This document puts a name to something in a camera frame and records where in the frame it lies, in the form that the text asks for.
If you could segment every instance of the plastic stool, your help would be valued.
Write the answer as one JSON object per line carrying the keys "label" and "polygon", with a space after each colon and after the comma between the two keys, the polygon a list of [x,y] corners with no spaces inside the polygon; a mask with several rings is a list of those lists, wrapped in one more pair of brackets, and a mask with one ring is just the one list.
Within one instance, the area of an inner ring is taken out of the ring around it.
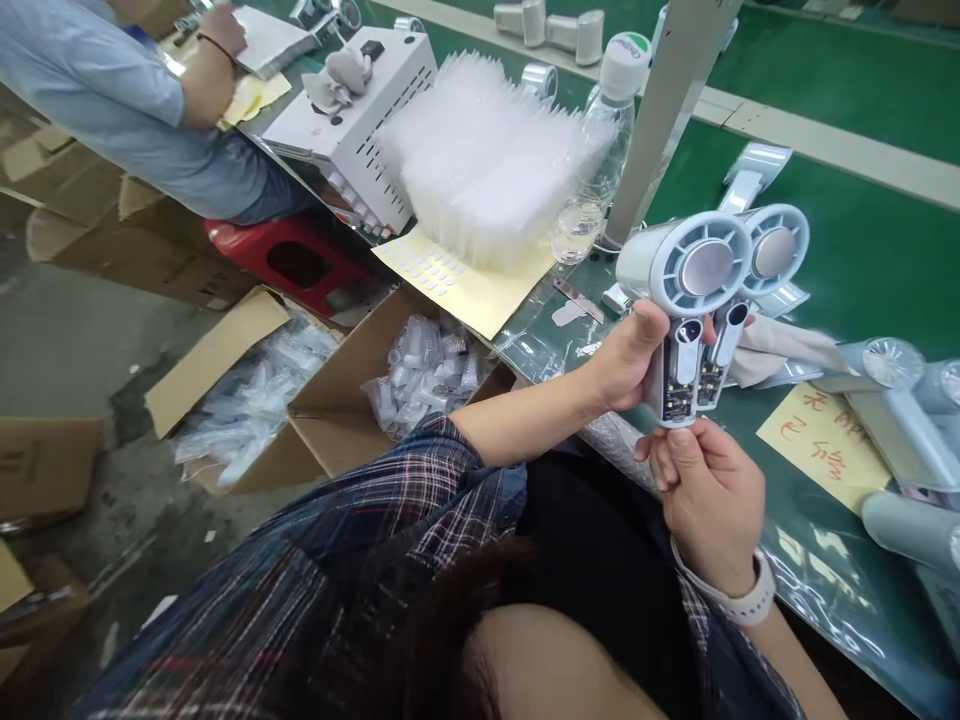
{"label": "plastic stool", "polygon": [[210,241],[226,257],[304,307],[332,318],[345,309],[351,289],[371,274],[337,247],[332,229],[304,214],[237,227],[206,220]]}

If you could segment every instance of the worker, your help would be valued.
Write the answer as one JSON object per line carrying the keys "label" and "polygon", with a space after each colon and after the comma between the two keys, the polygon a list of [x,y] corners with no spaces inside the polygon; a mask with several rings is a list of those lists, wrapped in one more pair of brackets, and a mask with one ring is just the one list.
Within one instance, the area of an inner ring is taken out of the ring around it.
{"label": "worker", "polygon": [[583,367],[428,416],[281,510],[74,717],[845,717],[773,603],[733,438],[644,438],[662,506],[564,443],[642,400],[669,325],[640,302]]}
{"label": "worker", "polygon": [[203,16],[197,53],[179,79],[113,17],[104,0],[0,2],[0,81],[202,217],[255,225],[313,204],[236,131],[216,129],[233,98],[233,58],[245,47],[229,4]]}

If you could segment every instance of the workbench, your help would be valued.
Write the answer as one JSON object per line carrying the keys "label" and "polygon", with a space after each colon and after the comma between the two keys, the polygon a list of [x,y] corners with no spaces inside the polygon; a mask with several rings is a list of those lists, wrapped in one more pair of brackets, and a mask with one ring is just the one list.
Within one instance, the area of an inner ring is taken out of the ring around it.
{"label": "workbench", "polygon": [[[361,2],[364,23],[392,27],[398,15],[424,19],[438,64],[462,50],[499,57],[519,79],[530,61],[522,51],[454,32],[412,12],[422,0]],[[289,0],[253,3],[279,16]],[[450,5],[486,16],[476,0]],[[597,2],[605,35],[652,34],[659,2]],[[552,0],[550,12],[577,14],[582,3]],[[744,7],[734,43],[709,87],[735,92],[867,138],[949,163],[960,163],[955,118],[960,52],[873,32]],[[299,93],[302,72],[320,69],[324,52],[298,60],[286,75],[293,92],[242,128],[263,132]],[[582,107],[592,82],[561,72],[559,104]],[[688,126],[647,220],[650,224],[717,206],[722,180],[744,138],[694,120]],[[949,289],[960,268],[960,215],[835,167],[794,156],[757,205],[786,202],[810,221],[811,244],[795,282],[812,294],[790,320],[840,341],[894,335],[930,360],[960,356]],[[378,238],[366,237],[375,244]],[[586,362],[615,324],[589,316],[557,327],[551,319],[566,297],[552,285],[564,277],[598,305],[614,282],[613,262],[594,255],[555,266],[492,342],[519,375],[540,382]],[[930,311],[920,311],[926,303]],[[960,671],[905,561],[877,546],[860,519],[756,436],[789,388],[731,389],[710,413],[740,442],[767,477],[762,545],[781,600],[834,647],[923,718],[955,718]],[[639,411],[624,417],[640,425]]]}

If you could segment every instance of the metal pole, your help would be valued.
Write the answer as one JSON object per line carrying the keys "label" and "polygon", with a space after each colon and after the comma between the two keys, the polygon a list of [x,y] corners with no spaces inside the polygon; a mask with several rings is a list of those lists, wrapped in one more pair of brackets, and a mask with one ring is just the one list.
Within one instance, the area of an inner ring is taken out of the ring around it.
{"label": "metal pole", "polygon": [[619,251],[646,217],[742,3],[670,0],[602,248]]}

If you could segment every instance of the concrete floor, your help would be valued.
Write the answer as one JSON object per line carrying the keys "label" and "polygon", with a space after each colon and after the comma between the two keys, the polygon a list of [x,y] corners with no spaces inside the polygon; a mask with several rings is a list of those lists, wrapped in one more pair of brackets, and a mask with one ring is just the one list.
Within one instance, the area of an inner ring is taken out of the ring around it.
{"label": "concrete floor", "polygon": [[[94,602],[59,657],[3,717],[65,718],[102,666],[167,595],[309,489],[212,498],[184,483],[157,441],[143,394],[220,317],[58,268],[33,265],[0,235],[0,415],[99,417],[103,454],[86,510],[18,539],[21,557],[56,552]],[[216,536],[204,542],[208,531]]]}

